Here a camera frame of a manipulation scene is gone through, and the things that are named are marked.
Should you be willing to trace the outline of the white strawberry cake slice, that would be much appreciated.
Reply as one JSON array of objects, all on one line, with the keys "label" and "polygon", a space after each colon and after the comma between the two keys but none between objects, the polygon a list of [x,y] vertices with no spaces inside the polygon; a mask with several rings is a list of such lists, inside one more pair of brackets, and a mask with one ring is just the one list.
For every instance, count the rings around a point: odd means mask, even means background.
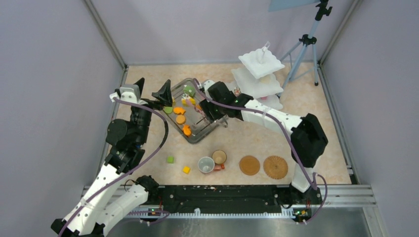
[{"label": "white strawberry cake slice", "polygon": [[240,91],[240,89],[239,89],[238,87],[235,87],[235,88],[234,88],[234,90],[233,90],[233,92],[234,92],[234,94],[235,94],[236,96],[238,96],[238,95],[240,95],[240,94],[241,94],[241,91]]}]

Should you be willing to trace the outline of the orange flower cookie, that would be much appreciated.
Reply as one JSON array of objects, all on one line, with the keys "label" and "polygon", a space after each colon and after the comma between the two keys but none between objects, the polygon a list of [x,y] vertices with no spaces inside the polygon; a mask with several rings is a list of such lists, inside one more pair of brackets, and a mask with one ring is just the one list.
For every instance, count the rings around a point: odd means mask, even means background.
[{"label": "orange flower cookie", "polygon": [[174,107],[173,112],[176,115],[184,115],[186,113],[186,110],[183,107]]}]

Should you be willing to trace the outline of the yellow cheese cake wedge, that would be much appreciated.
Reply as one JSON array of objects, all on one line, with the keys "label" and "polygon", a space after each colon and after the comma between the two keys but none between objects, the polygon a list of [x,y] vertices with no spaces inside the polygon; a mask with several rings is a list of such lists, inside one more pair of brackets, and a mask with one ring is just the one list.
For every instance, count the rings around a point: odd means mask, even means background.
[{"label": "yellow cheese cake wedge", "polygon": [[184,106],[195,106],[196,105],[195,99],[187,93],[182,94],[181,102]]}]

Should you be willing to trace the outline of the green cake cube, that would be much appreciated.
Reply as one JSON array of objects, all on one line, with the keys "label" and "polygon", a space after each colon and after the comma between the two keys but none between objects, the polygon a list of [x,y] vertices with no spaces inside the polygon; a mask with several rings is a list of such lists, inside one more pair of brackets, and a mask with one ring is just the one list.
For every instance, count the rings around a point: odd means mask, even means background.
[{"label": "green cake cube", "polygon": [[184,85],[183,93],[185,94],[185,96],[194,97],[196,90],[191,85]]}]

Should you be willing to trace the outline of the orange bear cookie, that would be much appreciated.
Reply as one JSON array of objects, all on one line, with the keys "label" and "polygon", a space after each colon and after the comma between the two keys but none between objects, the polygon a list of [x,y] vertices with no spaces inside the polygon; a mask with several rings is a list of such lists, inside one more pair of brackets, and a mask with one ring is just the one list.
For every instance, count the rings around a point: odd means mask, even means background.
[{"label": "orange bear cookie", "polygon": [[189,125],[184,124],[182,127],[182,132],[185,136],[189,137],[192,135],[192,130]]}]

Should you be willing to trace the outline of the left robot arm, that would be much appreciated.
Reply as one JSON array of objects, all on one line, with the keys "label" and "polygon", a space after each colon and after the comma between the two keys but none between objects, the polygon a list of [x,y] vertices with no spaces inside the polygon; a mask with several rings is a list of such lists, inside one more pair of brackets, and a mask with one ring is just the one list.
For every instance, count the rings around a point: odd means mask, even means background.
[{"label": "left robot arm", "polygon": [[[172,106],[171,81],[152,93],[153,99],[141,97],[145,79],[124,84],[110,94],[114,103],[129,105],[129,120],[115,119],[107,127],[106,143],[111,150],[103,161],[99,173],[75,208],[51,224],[60,237],[105,237],[124,217],[141,204],[153,204],[158,199],[158,183],[144,175],[117,200],[110,202],[117,189],[130,179],[131,174],[149,161],[168,138],[168,122],[159,114]],[[164,136],[160,145],[144,158],[143,145],[147,142],[152,115],[164,123]]]}]

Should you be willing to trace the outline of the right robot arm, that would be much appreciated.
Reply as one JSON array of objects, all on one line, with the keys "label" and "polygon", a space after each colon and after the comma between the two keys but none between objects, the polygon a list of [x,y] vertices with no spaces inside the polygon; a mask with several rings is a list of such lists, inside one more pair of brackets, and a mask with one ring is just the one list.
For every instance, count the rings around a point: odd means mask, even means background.
[{"label": "right robot arm", "polygon": [[315,115],[295,116],[266,106],[250,95],[236,96],[222,81],[199,83],[193,79],[192,83],[204,98],[199,104],[210,121],[227,116],[283,134],[297,163],[290,189],[293,202],[304,203],[310,196],[309,189],[318,189],[318,174],[313,169],[329,141]]}]

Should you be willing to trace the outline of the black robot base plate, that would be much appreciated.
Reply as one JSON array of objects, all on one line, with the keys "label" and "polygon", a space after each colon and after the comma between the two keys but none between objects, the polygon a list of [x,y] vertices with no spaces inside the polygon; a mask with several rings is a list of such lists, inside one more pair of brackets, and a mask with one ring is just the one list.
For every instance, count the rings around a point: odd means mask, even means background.
[{"label": "black robot base plate", "polygon": [[320,190],[302,193],[291,185],[166,185],[149,196],[148,204],[170,213],[280,213],[292,207],[321,204]]}]

